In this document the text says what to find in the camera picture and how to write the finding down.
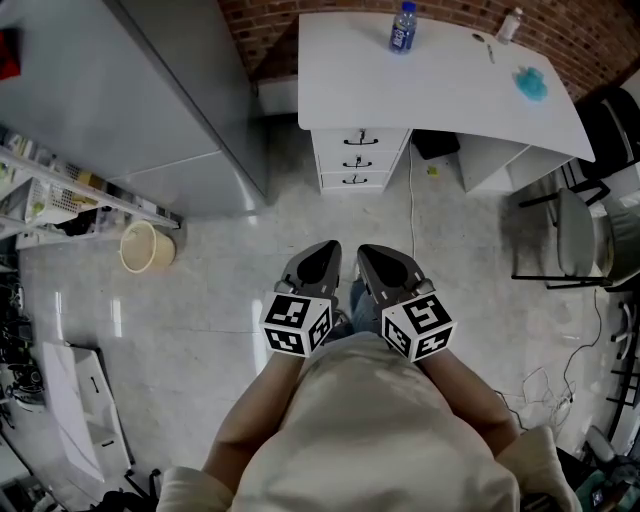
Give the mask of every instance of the cable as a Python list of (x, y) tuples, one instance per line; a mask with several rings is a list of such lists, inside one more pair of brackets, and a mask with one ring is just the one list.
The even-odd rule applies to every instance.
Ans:
[(413, 199), (413, 156), (411, 154), (411, 143), (413, 133), (409, 138), (409, 192), (411, 194), (411, 257), (416, 259), (416, 232), (413, 227), (414, 199)]
[(520, 428), (524, 431), (528, 431), (529, 429), (522, 424), (522, 418), (520, 418), (518, 411), (514, 411), (511, 407), (509, 407), (509, 404), (507, 403), (507, 399), (504, 397), (504, 394), (496, 389), (494, 389), (494, 391), (502, 397), (502, 401), (504, 402), (505, 407), (509, 409), (509, 411), (511, 411), (513, 414), (516, 415), (516, 418), (518, 418), (518, 425), (520, 425)]
[[(505, 396), (510, 396), (510, 397), (514, 397), (514, 398), (518, 398), (520, 400), (523, 400), (526, 405), (531, 405), (531, 404), (534, 404), (534, 403), (543, 404), (545, 407), (550, 409), (548, 423), (553, 427), (554, 433), (555, 433), (555, 437), (557, 438), (560, 435), (560, 432), (562, 431), (562, 428), (564, 427), (564, 424), (566, 423), (567, 419), (569, 418), (569, 414), (571, 413), (571, 408), (572, 408), (572, 404), (573, 404), (573, 398), (574, 398), (575, 391), (576, 391), (576, 382), (567, 380), (567, 371), (569, 370), (569, 366), (571, 365), (571, 361), (572, 361), (573, 357), (580, 350), (582, 350), (583, 348), (595, 346), (595, 344), (599, 341), (600, 336), (602, 334), (602, 316), (600, 315), (600, 311), (598, 310), (598, 304), (597, 304), (597, 301), (596, 301), (596, 292), (597, 292), (597, 290), (594, 290), (593, 304), (594, 304), (594, 308), (596, 310), (596, 314), (598, 315), (598, 321), (599, 321), (598, 335), (596, 336), (596, 339), (592, 343), (581, 345), (576, 350), (574, 350), (573, 353), (569, 356), (569, 359), (567, 360), (567, 364), (566, 364), (566, 366), (564, 368), (564, 372), (562, 373), (562, 377), (563, 377), (564, 383), (566, 384), (566, 389), (564, 390), (562, 395), (556, 396), (554, 394), (554, 392), (553, 392), (553, 390), (551, 389), (551, 386), (550, 386), (549, 374), (547, 373), (547, 370), (543, 366), (541, 366), (539, 368), (536, 368), (531, 373), (529, 373), (529, 375), (527, 375), (525, 377), (525, 379), (522, 381), (522, 394), (521, 395), (503, 393), (502, 391), (498, 391), (497, 389), (494, 389), (494, 391), (502, 397), (502, 400), (504, 401), (507, 409), (509, 409), (509, 411), (511, 411), (513, 414), (516, 415), (516, 418), (518, 419), (518, 424), (520, 425), (521, 429), (528, 430), (523, 425), (522, 419), (521, 419), (519, 413), (516, 412), (515, 410), (511, 409), (511, 407), (509, 407), (509, 404), (508, 404)], [(536, 375), (538, 372), (542, 372), (544, 374), (545, 379), (546, 379), (546, 387), (547, 387), (547, 389), (545, 390), (545, 392), (542, 395), (542, 398), (540, 400), (529, 400), (529, 398), (527, 397), (525, 386), (526, 386), (527, 381), (530, 378), (532, 378), (534, 375)]]
[(593, 307), (596, 310), (596, 314), (598, 315), (598, 335), (593, 343), (588, 343), (586, 345), (580, 345), (577, 349), (573, 351), (573, 353), (569, 356), (569, 360), (567, 361), (567, 365), (564, 367), (564, 372), (562, 372), (562, 378), (564, 379), (564, 383), (567, 385), (567, 390), (569, 390), (569, 403), (573, 403), (573, 393), (571, 392), (571, 386), (569, 385), (569, 381), (567, 380), (567, 371), (569, 370), (569, 365), (571, 364), (571, 360), (573, 356), (575, 356), (578, 352), (580, 352), (583, 348), (591, 348), (594, 347), (596, 343), (600, 340), (600, 335), (602, 334), (602, 316), (600, 315), (600, 311), (598, 311), (598, 302), (596, 301), (596, 292), (598, 289), (593, 290)]

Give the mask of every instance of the small bottle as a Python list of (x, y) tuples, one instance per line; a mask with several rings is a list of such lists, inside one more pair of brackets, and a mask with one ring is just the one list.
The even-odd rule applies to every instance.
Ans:
[(389, 48), (392, 52), (407, 53), (411, 50), (417, 24), (416, 4), (402, 2), (402, 12), (399, 12), (393, 18), (393, 28), (391, 29), (391, 39), (389, 40)]
[(518, 30), (520, 23), (522, 22), (522, 9), (520, 7), (516, 7), (513, 11), (511, 11), (507, 17), (504, 19), (500, 30), (498, 30), (498, 35), (496, 35), (496, 39), (500, 41), (502, 44), (508, 44), (513, 39), (513, 36)]

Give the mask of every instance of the white tile floor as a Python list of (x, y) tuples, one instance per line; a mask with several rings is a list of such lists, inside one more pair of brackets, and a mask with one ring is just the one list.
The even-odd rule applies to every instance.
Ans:
[[(22, 277), (38, 342), (100, 347), (125, 434), (143, 475), (173, 464), (198, 467), (234, 400), (264, 365), (257, 332), (264, 292), (290, 255), (327, 239), (343, 247), (341, 304), (348, 303), (353, 262), (362, 243), (412, 251), (409, 158), (405, 154), (381, 196), (320, 196), (311, 140), (295, 122), (272, 130), (272, 200), (258, 215), (188, 222), (173, 233), (180, 247), (164, 274), (132, 276), (117, 243), (49, 246), (23, 251)], [(465, 196), (455, 159), (414, 155), (416, 259), (459, 321), (452, 350), (490, 385), (522, 393), (528, 373), (544, 366), (556, 395), (570, 353), (597, 331), (593, 291), (549, 292), (541, 283), (510, 279), (538, 262), (555, 264), (553, 228), (544, 207), (518, 210), (500, 198)], [(514, 257), (514, 247), (518, 257)], [(576, 400), (558, 435), (561, 447), (581, 445), (591, 422), (607, 425), (605, 397), (615, 347), (617, 299), (598, 292), (605, 320), (595, 349), (573, 360)], [(544, 392), (544, 375), (527, 384)], [(541, 405), (507, 397), (527, 426), (548, 421)], [(15, 411), (10, 438), (70, 510), (88, 508), (119, 479), (100, 484), (64, 459), (49, 414)]]

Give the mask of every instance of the drawer handle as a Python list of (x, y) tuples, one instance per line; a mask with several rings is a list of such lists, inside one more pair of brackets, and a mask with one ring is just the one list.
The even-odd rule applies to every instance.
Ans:
[(368, 164), (362, 165), (362, 157), (361, 156), (357, 156), (356, 157), (356, 165), (349, 165), (346, 162), (342, 164), (343, 167), (354, 167), (355, 169), (359, 169), (361, 167), (371, 167), (372, 165), (373, 165), (372, 162), (369, 162)]
[(350, 142), (349, 139), (344, 139), (344, 143), (347, 146), (370, 146), (371, 144), (377, 144), (378, 139), (373, 139), (371, 141), (364, 140), (366, 136), (367, 130), (360, 130), (360, 140), (358, 142)]
[(358, 179), (358, 175), (354, 174), (353, 178), (351, 178), (351, 181), (342, 180), (342, 183), (344, 183), (345, 185), (360, 185), (362, 183), (366, 183), (367, 181), (369, 181), (367, 178), (363, 179), (362, 181), (356, 181), (357, 179)]

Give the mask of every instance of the white cabinet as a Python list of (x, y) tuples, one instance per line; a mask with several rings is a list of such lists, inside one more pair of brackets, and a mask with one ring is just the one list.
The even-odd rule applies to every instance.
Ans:
[(354, 128), (312, 130), (322, 192), (382, 192), (410, 130)]
[(43, 343), (49, 405), (67, 458), (105, 481), (131, 467), (118, 412), (93, 350)]

